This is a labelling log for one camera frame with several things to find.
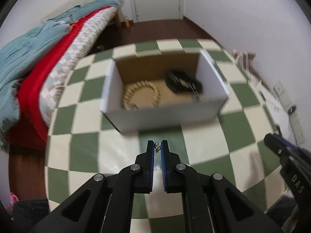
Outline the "small silver earring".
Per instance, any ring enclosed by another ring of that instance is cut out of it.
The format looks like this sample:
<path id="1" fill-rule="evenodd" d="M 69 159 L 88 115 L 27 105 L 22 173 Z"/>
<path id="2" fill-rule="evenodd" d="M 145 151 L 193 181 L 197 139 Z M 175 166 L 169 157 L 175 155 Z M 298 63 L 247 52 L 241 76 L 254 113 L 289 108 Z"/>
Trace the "small silver earring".
<path id="1" fill-rule="evenodd" d="M 161 146 L 158 142 L 155 143 L 155 152 L 158 153 L 161 150 Z"/>

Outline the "black fitness band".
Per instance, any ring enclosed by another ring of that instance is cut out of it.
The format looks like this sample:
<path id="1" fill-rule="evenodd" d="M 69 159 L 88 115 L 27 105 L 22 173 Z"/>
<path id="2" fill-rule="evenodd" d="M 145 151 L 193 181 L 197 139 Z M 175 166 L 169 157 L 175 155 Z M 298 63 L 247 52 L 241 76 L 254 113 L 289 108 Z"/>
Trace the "black fitness band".
<path id="1" fill-rule="evenodd" d="M 175 94 L 202 93 L 202 83 L 183 70 L 171 70 L 164 78 L 166 86 Z"/>

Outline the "white paper bag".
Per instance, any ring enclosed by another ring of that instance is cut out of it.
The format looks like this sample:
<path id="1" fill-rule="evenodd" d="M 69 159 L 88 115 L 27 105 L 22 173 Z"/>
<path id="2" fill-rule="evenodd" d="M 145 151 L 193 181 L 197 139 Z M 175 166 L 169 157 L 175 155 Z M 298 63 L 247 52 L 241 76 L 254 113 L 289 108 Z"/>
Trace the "white paper bag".
<path id="1" fill-rule="evenodd" d="M 250 75 L 249 83 L 255 94 L 268 112 L 268 119 L 273 127 L 273 131 L 282 135 L 283 138 L 294 141 L 292 128 L 289 123 L 288 115 L 279 100 L 261 83 L 259 79 Z"/>

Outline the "black charger plug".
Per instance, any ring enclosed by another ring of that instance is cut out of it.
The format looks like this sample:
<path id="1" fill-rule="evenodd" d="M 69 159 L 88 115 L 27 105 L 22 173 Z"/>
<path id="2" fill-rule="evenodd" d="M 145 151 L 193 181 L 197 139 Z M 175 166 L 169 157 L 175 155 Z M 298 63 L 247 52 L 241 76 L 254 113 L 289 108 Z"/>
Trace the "black charger plug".
<path id="1" fill-rule="evenodd" d="M 288 115 L 292 115 L 295 111 L 297 110 L 297 106 L 296 105 L 292 105 L 290 106 L 290 108 L 288 108 Z"/>

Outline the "green white checkered tablecloth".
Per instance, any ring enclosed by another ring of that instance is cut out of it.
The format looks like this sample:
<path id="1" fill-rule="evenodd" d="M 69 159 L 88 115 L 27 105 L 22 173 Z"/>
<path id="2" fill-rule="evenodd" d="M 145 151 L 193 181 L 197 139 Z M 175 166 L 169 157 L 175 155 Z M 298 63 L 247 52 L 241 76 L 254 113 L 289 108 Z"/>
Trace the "green white checkered tablecloth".
<path id="1" fill-rule="evenodd" d="M 124 136 L 102 115 L 100 96 L 110 61 L 201 49 L 215 62 L 230 92 L 214 121 Z M 95 174 L 112 175 L 131 165 L 149 140 L 167 140 L 170 150 L 201 174 L 221 173 L 262 211 L 286 190 L 279 159 L 263 142 L 273 132 L 268 112 L 229 53 L 212 40 L 160 40 L 93 54 L 76 64 L 64 86 L 47 137 L 45 188 L 50 210 Z"/>

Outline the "white cardboard box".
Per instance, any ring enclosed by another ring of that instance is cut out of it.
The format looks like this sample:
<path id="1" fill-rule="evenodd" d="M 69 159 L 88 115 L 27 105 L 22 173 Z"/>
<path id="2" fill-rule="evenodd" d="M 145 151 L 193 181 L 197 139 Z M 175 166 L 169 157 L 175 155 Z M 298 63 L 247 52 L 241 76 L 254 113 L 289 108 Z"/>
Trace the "white cardboard box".
<path id="1" fill-rule="evenodd" d="M 206 50 L 112 60 L 100 110 L 122 134 L 214 119 L 230 95 L 214 64 Z M 171 70 L 195 77 L 202 93 L 175 94 L 164 81 Z"/>

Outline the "beige patterned tote bag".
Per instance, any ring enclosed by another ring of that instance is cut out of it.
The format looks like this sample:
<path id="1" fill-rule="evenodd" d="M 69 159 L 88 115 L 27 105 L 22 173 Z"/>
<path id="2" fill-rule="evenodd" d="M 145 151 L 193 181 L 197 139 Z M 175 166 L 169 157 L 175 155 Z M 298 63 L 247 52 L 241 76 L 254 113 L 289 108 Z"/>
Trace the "beige patterned tote bag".
<path id="1" fill-rule="evenodd" d="M 252 52 L 240 52 L 233 50 L 232 56 L 235 63 L 242 69 L 242 71 L 245 72 L 248 77 L 251 77 L 250 74 L 252 73 L 252 64 L 256 54 Z"/>

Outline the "dark fuzzy rug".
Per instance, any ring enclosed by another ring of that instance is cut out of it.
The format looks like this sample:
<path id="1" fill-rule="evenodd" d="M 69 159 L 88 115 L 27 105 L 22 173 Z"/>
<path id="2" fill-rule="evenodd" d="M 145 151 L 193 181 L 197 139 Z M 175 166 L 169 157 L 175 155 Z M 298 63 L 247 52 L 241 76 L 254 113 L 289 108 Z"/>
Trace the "dark fuzzy rug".
<path id="1" fill-rule="evenodd" d="M 13 222 L 19 232 L 30 232 L 49 212 L 47 199 L 20 200 L 13 205 Z"/>

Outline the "pink slipper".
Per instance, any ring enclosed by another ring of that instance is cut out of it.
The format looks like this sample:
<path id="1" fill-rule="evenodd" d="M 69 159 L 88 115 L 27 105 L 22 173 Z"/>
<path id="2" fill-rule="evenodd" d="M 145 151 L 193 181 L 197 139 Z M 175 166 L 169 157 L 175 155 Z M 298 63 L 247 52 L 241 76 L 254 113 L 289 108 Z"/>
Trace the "pink slipper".
<path id="1" fill-rule="evenodd" d="M 12 211 L 14 204 L 18 201 L 19 201 L 18 197 L 13 192 L 11 192 L 10 193 L 10 204 L 8 205 L 7 210 Z"/>

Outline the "orange drink bottle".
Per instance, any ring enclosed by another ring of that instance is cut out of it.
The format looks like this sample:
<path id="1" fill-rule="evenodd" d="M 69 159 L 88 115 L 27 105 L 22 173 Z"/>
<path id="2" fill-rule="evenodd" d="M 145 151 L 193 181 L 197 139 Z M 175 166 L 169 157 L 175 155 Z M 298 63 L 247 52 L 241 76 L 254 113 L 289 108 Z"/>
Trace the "orange drink bottle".
<path id="1" fill-rule="evenodd" d="M 131 26 L 131 25 L 130 25 L 130 21 L 129 21 L 129 20 L 126 20 L 126 21 L 125 21 L 125 27 L 126 27 L 126 28 L 129 28 L 130 26 Z"/>

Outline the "checkered grey white mattress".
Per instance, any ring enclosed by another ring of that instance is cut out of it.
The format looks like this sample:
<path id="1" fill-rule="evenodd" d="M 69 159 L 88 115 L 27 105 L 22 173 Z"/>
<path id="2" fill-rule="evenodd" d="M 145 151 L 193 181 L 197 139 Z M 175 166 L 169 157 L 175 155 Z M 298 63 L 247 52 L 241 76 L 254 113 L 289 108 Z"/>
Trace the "checkered grey white mattress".
<path id="1" fill-rule="evenodd" d="M 39 92 L 39 112 L 44 124 L 51 123 L 52 113 L 58 105 L 64 83 L 78 61 L 85 57 L 107 24 L 116 16 L 117 8 L 109 6 L 95 12 L 79 27 L 77 35 L 48 74 Z"/>

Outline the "white wall socket strip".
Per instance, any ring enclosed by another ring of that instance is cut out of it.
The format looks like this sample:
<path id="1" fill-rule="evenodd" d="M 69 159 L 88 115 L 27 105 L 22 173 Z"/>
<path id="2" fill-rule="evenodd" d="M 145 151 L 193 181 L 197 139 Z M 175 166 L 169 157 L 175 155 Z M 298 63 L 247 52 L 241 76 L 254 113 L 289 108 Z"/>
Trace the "white wall socket strip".
<path id="1" fill-rule="evenodd" d="M 276 93 L 279 102 L 288 115 L 296 144 L 302 145 L 306 139 L 303 126 L 301 125 L 301 121 L 297 114 L 297 106 L 291 101 L 287 91 L 280 81 L 275 84 L 273 91 Z"/>

